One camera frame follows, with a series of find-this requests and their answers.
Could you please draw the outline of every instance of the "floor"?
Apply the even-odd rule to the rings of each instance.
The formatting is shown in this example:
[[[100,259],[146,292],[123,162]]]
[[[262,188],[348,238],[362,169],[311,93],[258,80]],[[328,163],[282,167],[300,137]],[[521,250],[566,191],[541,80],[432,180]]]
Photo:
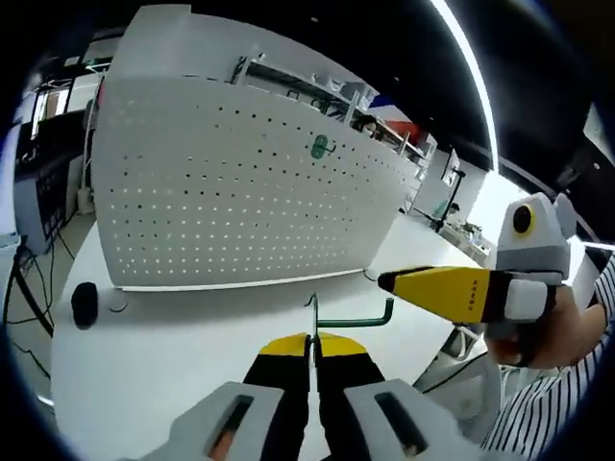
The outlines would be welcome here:
[[[75,255],[79,251],[87,232],[95,220],[94,214],[85,216],[75,215],[68,225],[61,230],[61,237],[72,254]],[[44,282],[41,280],[35,265],[28,269],[25,276],[33,296],[43,310],[45,307],[45,296],[49,302],[52,302],[52,300],[57,301],[62,295],[64,283],[72,266],[72,258],[59,238],[54,243],[53,253],[53,258],[52,251],[37,257],[37,263]],[[53,319],[53,304],[50,314]],[[33,317],[34,314],[24,300],[21,291],[14,285],[9,302],[9,323]],[[48,373],[51,373],[51,338],[36,320],[19,325],[9,325],[9,335],[13,344],[16,345],[13,351],[25,382],[36,395],[49,399],[50,380],[27,351],[31,351],[40,362],[40,365]]]

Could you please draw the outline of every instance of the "black mouse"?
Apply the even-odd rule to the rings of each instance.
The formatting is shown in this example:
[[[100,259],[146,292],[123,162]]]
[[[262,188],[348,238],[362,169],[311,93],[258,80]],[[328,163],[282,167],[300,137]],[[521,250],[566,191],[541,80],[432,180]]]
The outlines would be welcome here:
[[[73,307],[73,320],[79,329],[88,329],[98,319],[98,290],[91,281],[77,285],[70,298]]]

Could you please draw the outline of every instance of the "chair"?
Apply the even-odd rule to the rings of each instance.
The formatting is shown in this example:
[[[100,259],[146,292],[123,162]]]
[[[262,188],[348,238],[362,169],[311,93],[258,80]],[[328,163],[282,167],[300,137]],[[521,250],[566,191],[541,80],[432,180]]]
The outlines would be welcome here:
[[[461,433],[475,444],[492,429],[502,403],[500,366],[487,354],[427,371],[414,387],[449,410]]]

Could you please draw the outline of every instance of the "pegboard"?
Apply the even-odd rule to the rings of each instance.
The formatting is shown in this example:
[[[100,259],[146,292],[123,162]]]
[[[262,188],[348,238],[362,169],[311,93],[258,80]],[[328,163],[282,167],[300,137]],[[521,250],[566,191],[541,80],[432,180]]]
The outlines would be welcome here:
[[[334,146],[321,158],[319,135]],[[93,139],[98,226],[117,286],[367,267],[413,172],[303,103],[194,78],[109,80]]]

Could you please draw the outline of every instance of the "computer monitor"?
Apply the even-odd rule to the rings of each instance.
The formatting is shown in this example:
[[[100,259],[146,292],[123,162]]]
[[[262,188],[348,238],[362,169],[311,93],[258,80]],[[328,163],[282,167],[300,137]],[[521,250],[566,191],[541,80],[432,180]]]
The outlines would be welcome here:
[[[449,187],[451,187],[453,182],[455,182],[455,170],[459,169],[459,165],[460,163],[457,152],[455,152],[455,149],[452,149],[449,154],[449,159],[447,160],[444,170],[442,171],[442,178],[440,178]]]
[[[37,153],[47,161],[63,154],[82,152],[85,139],[83,110],[56,115],[38,124]]]

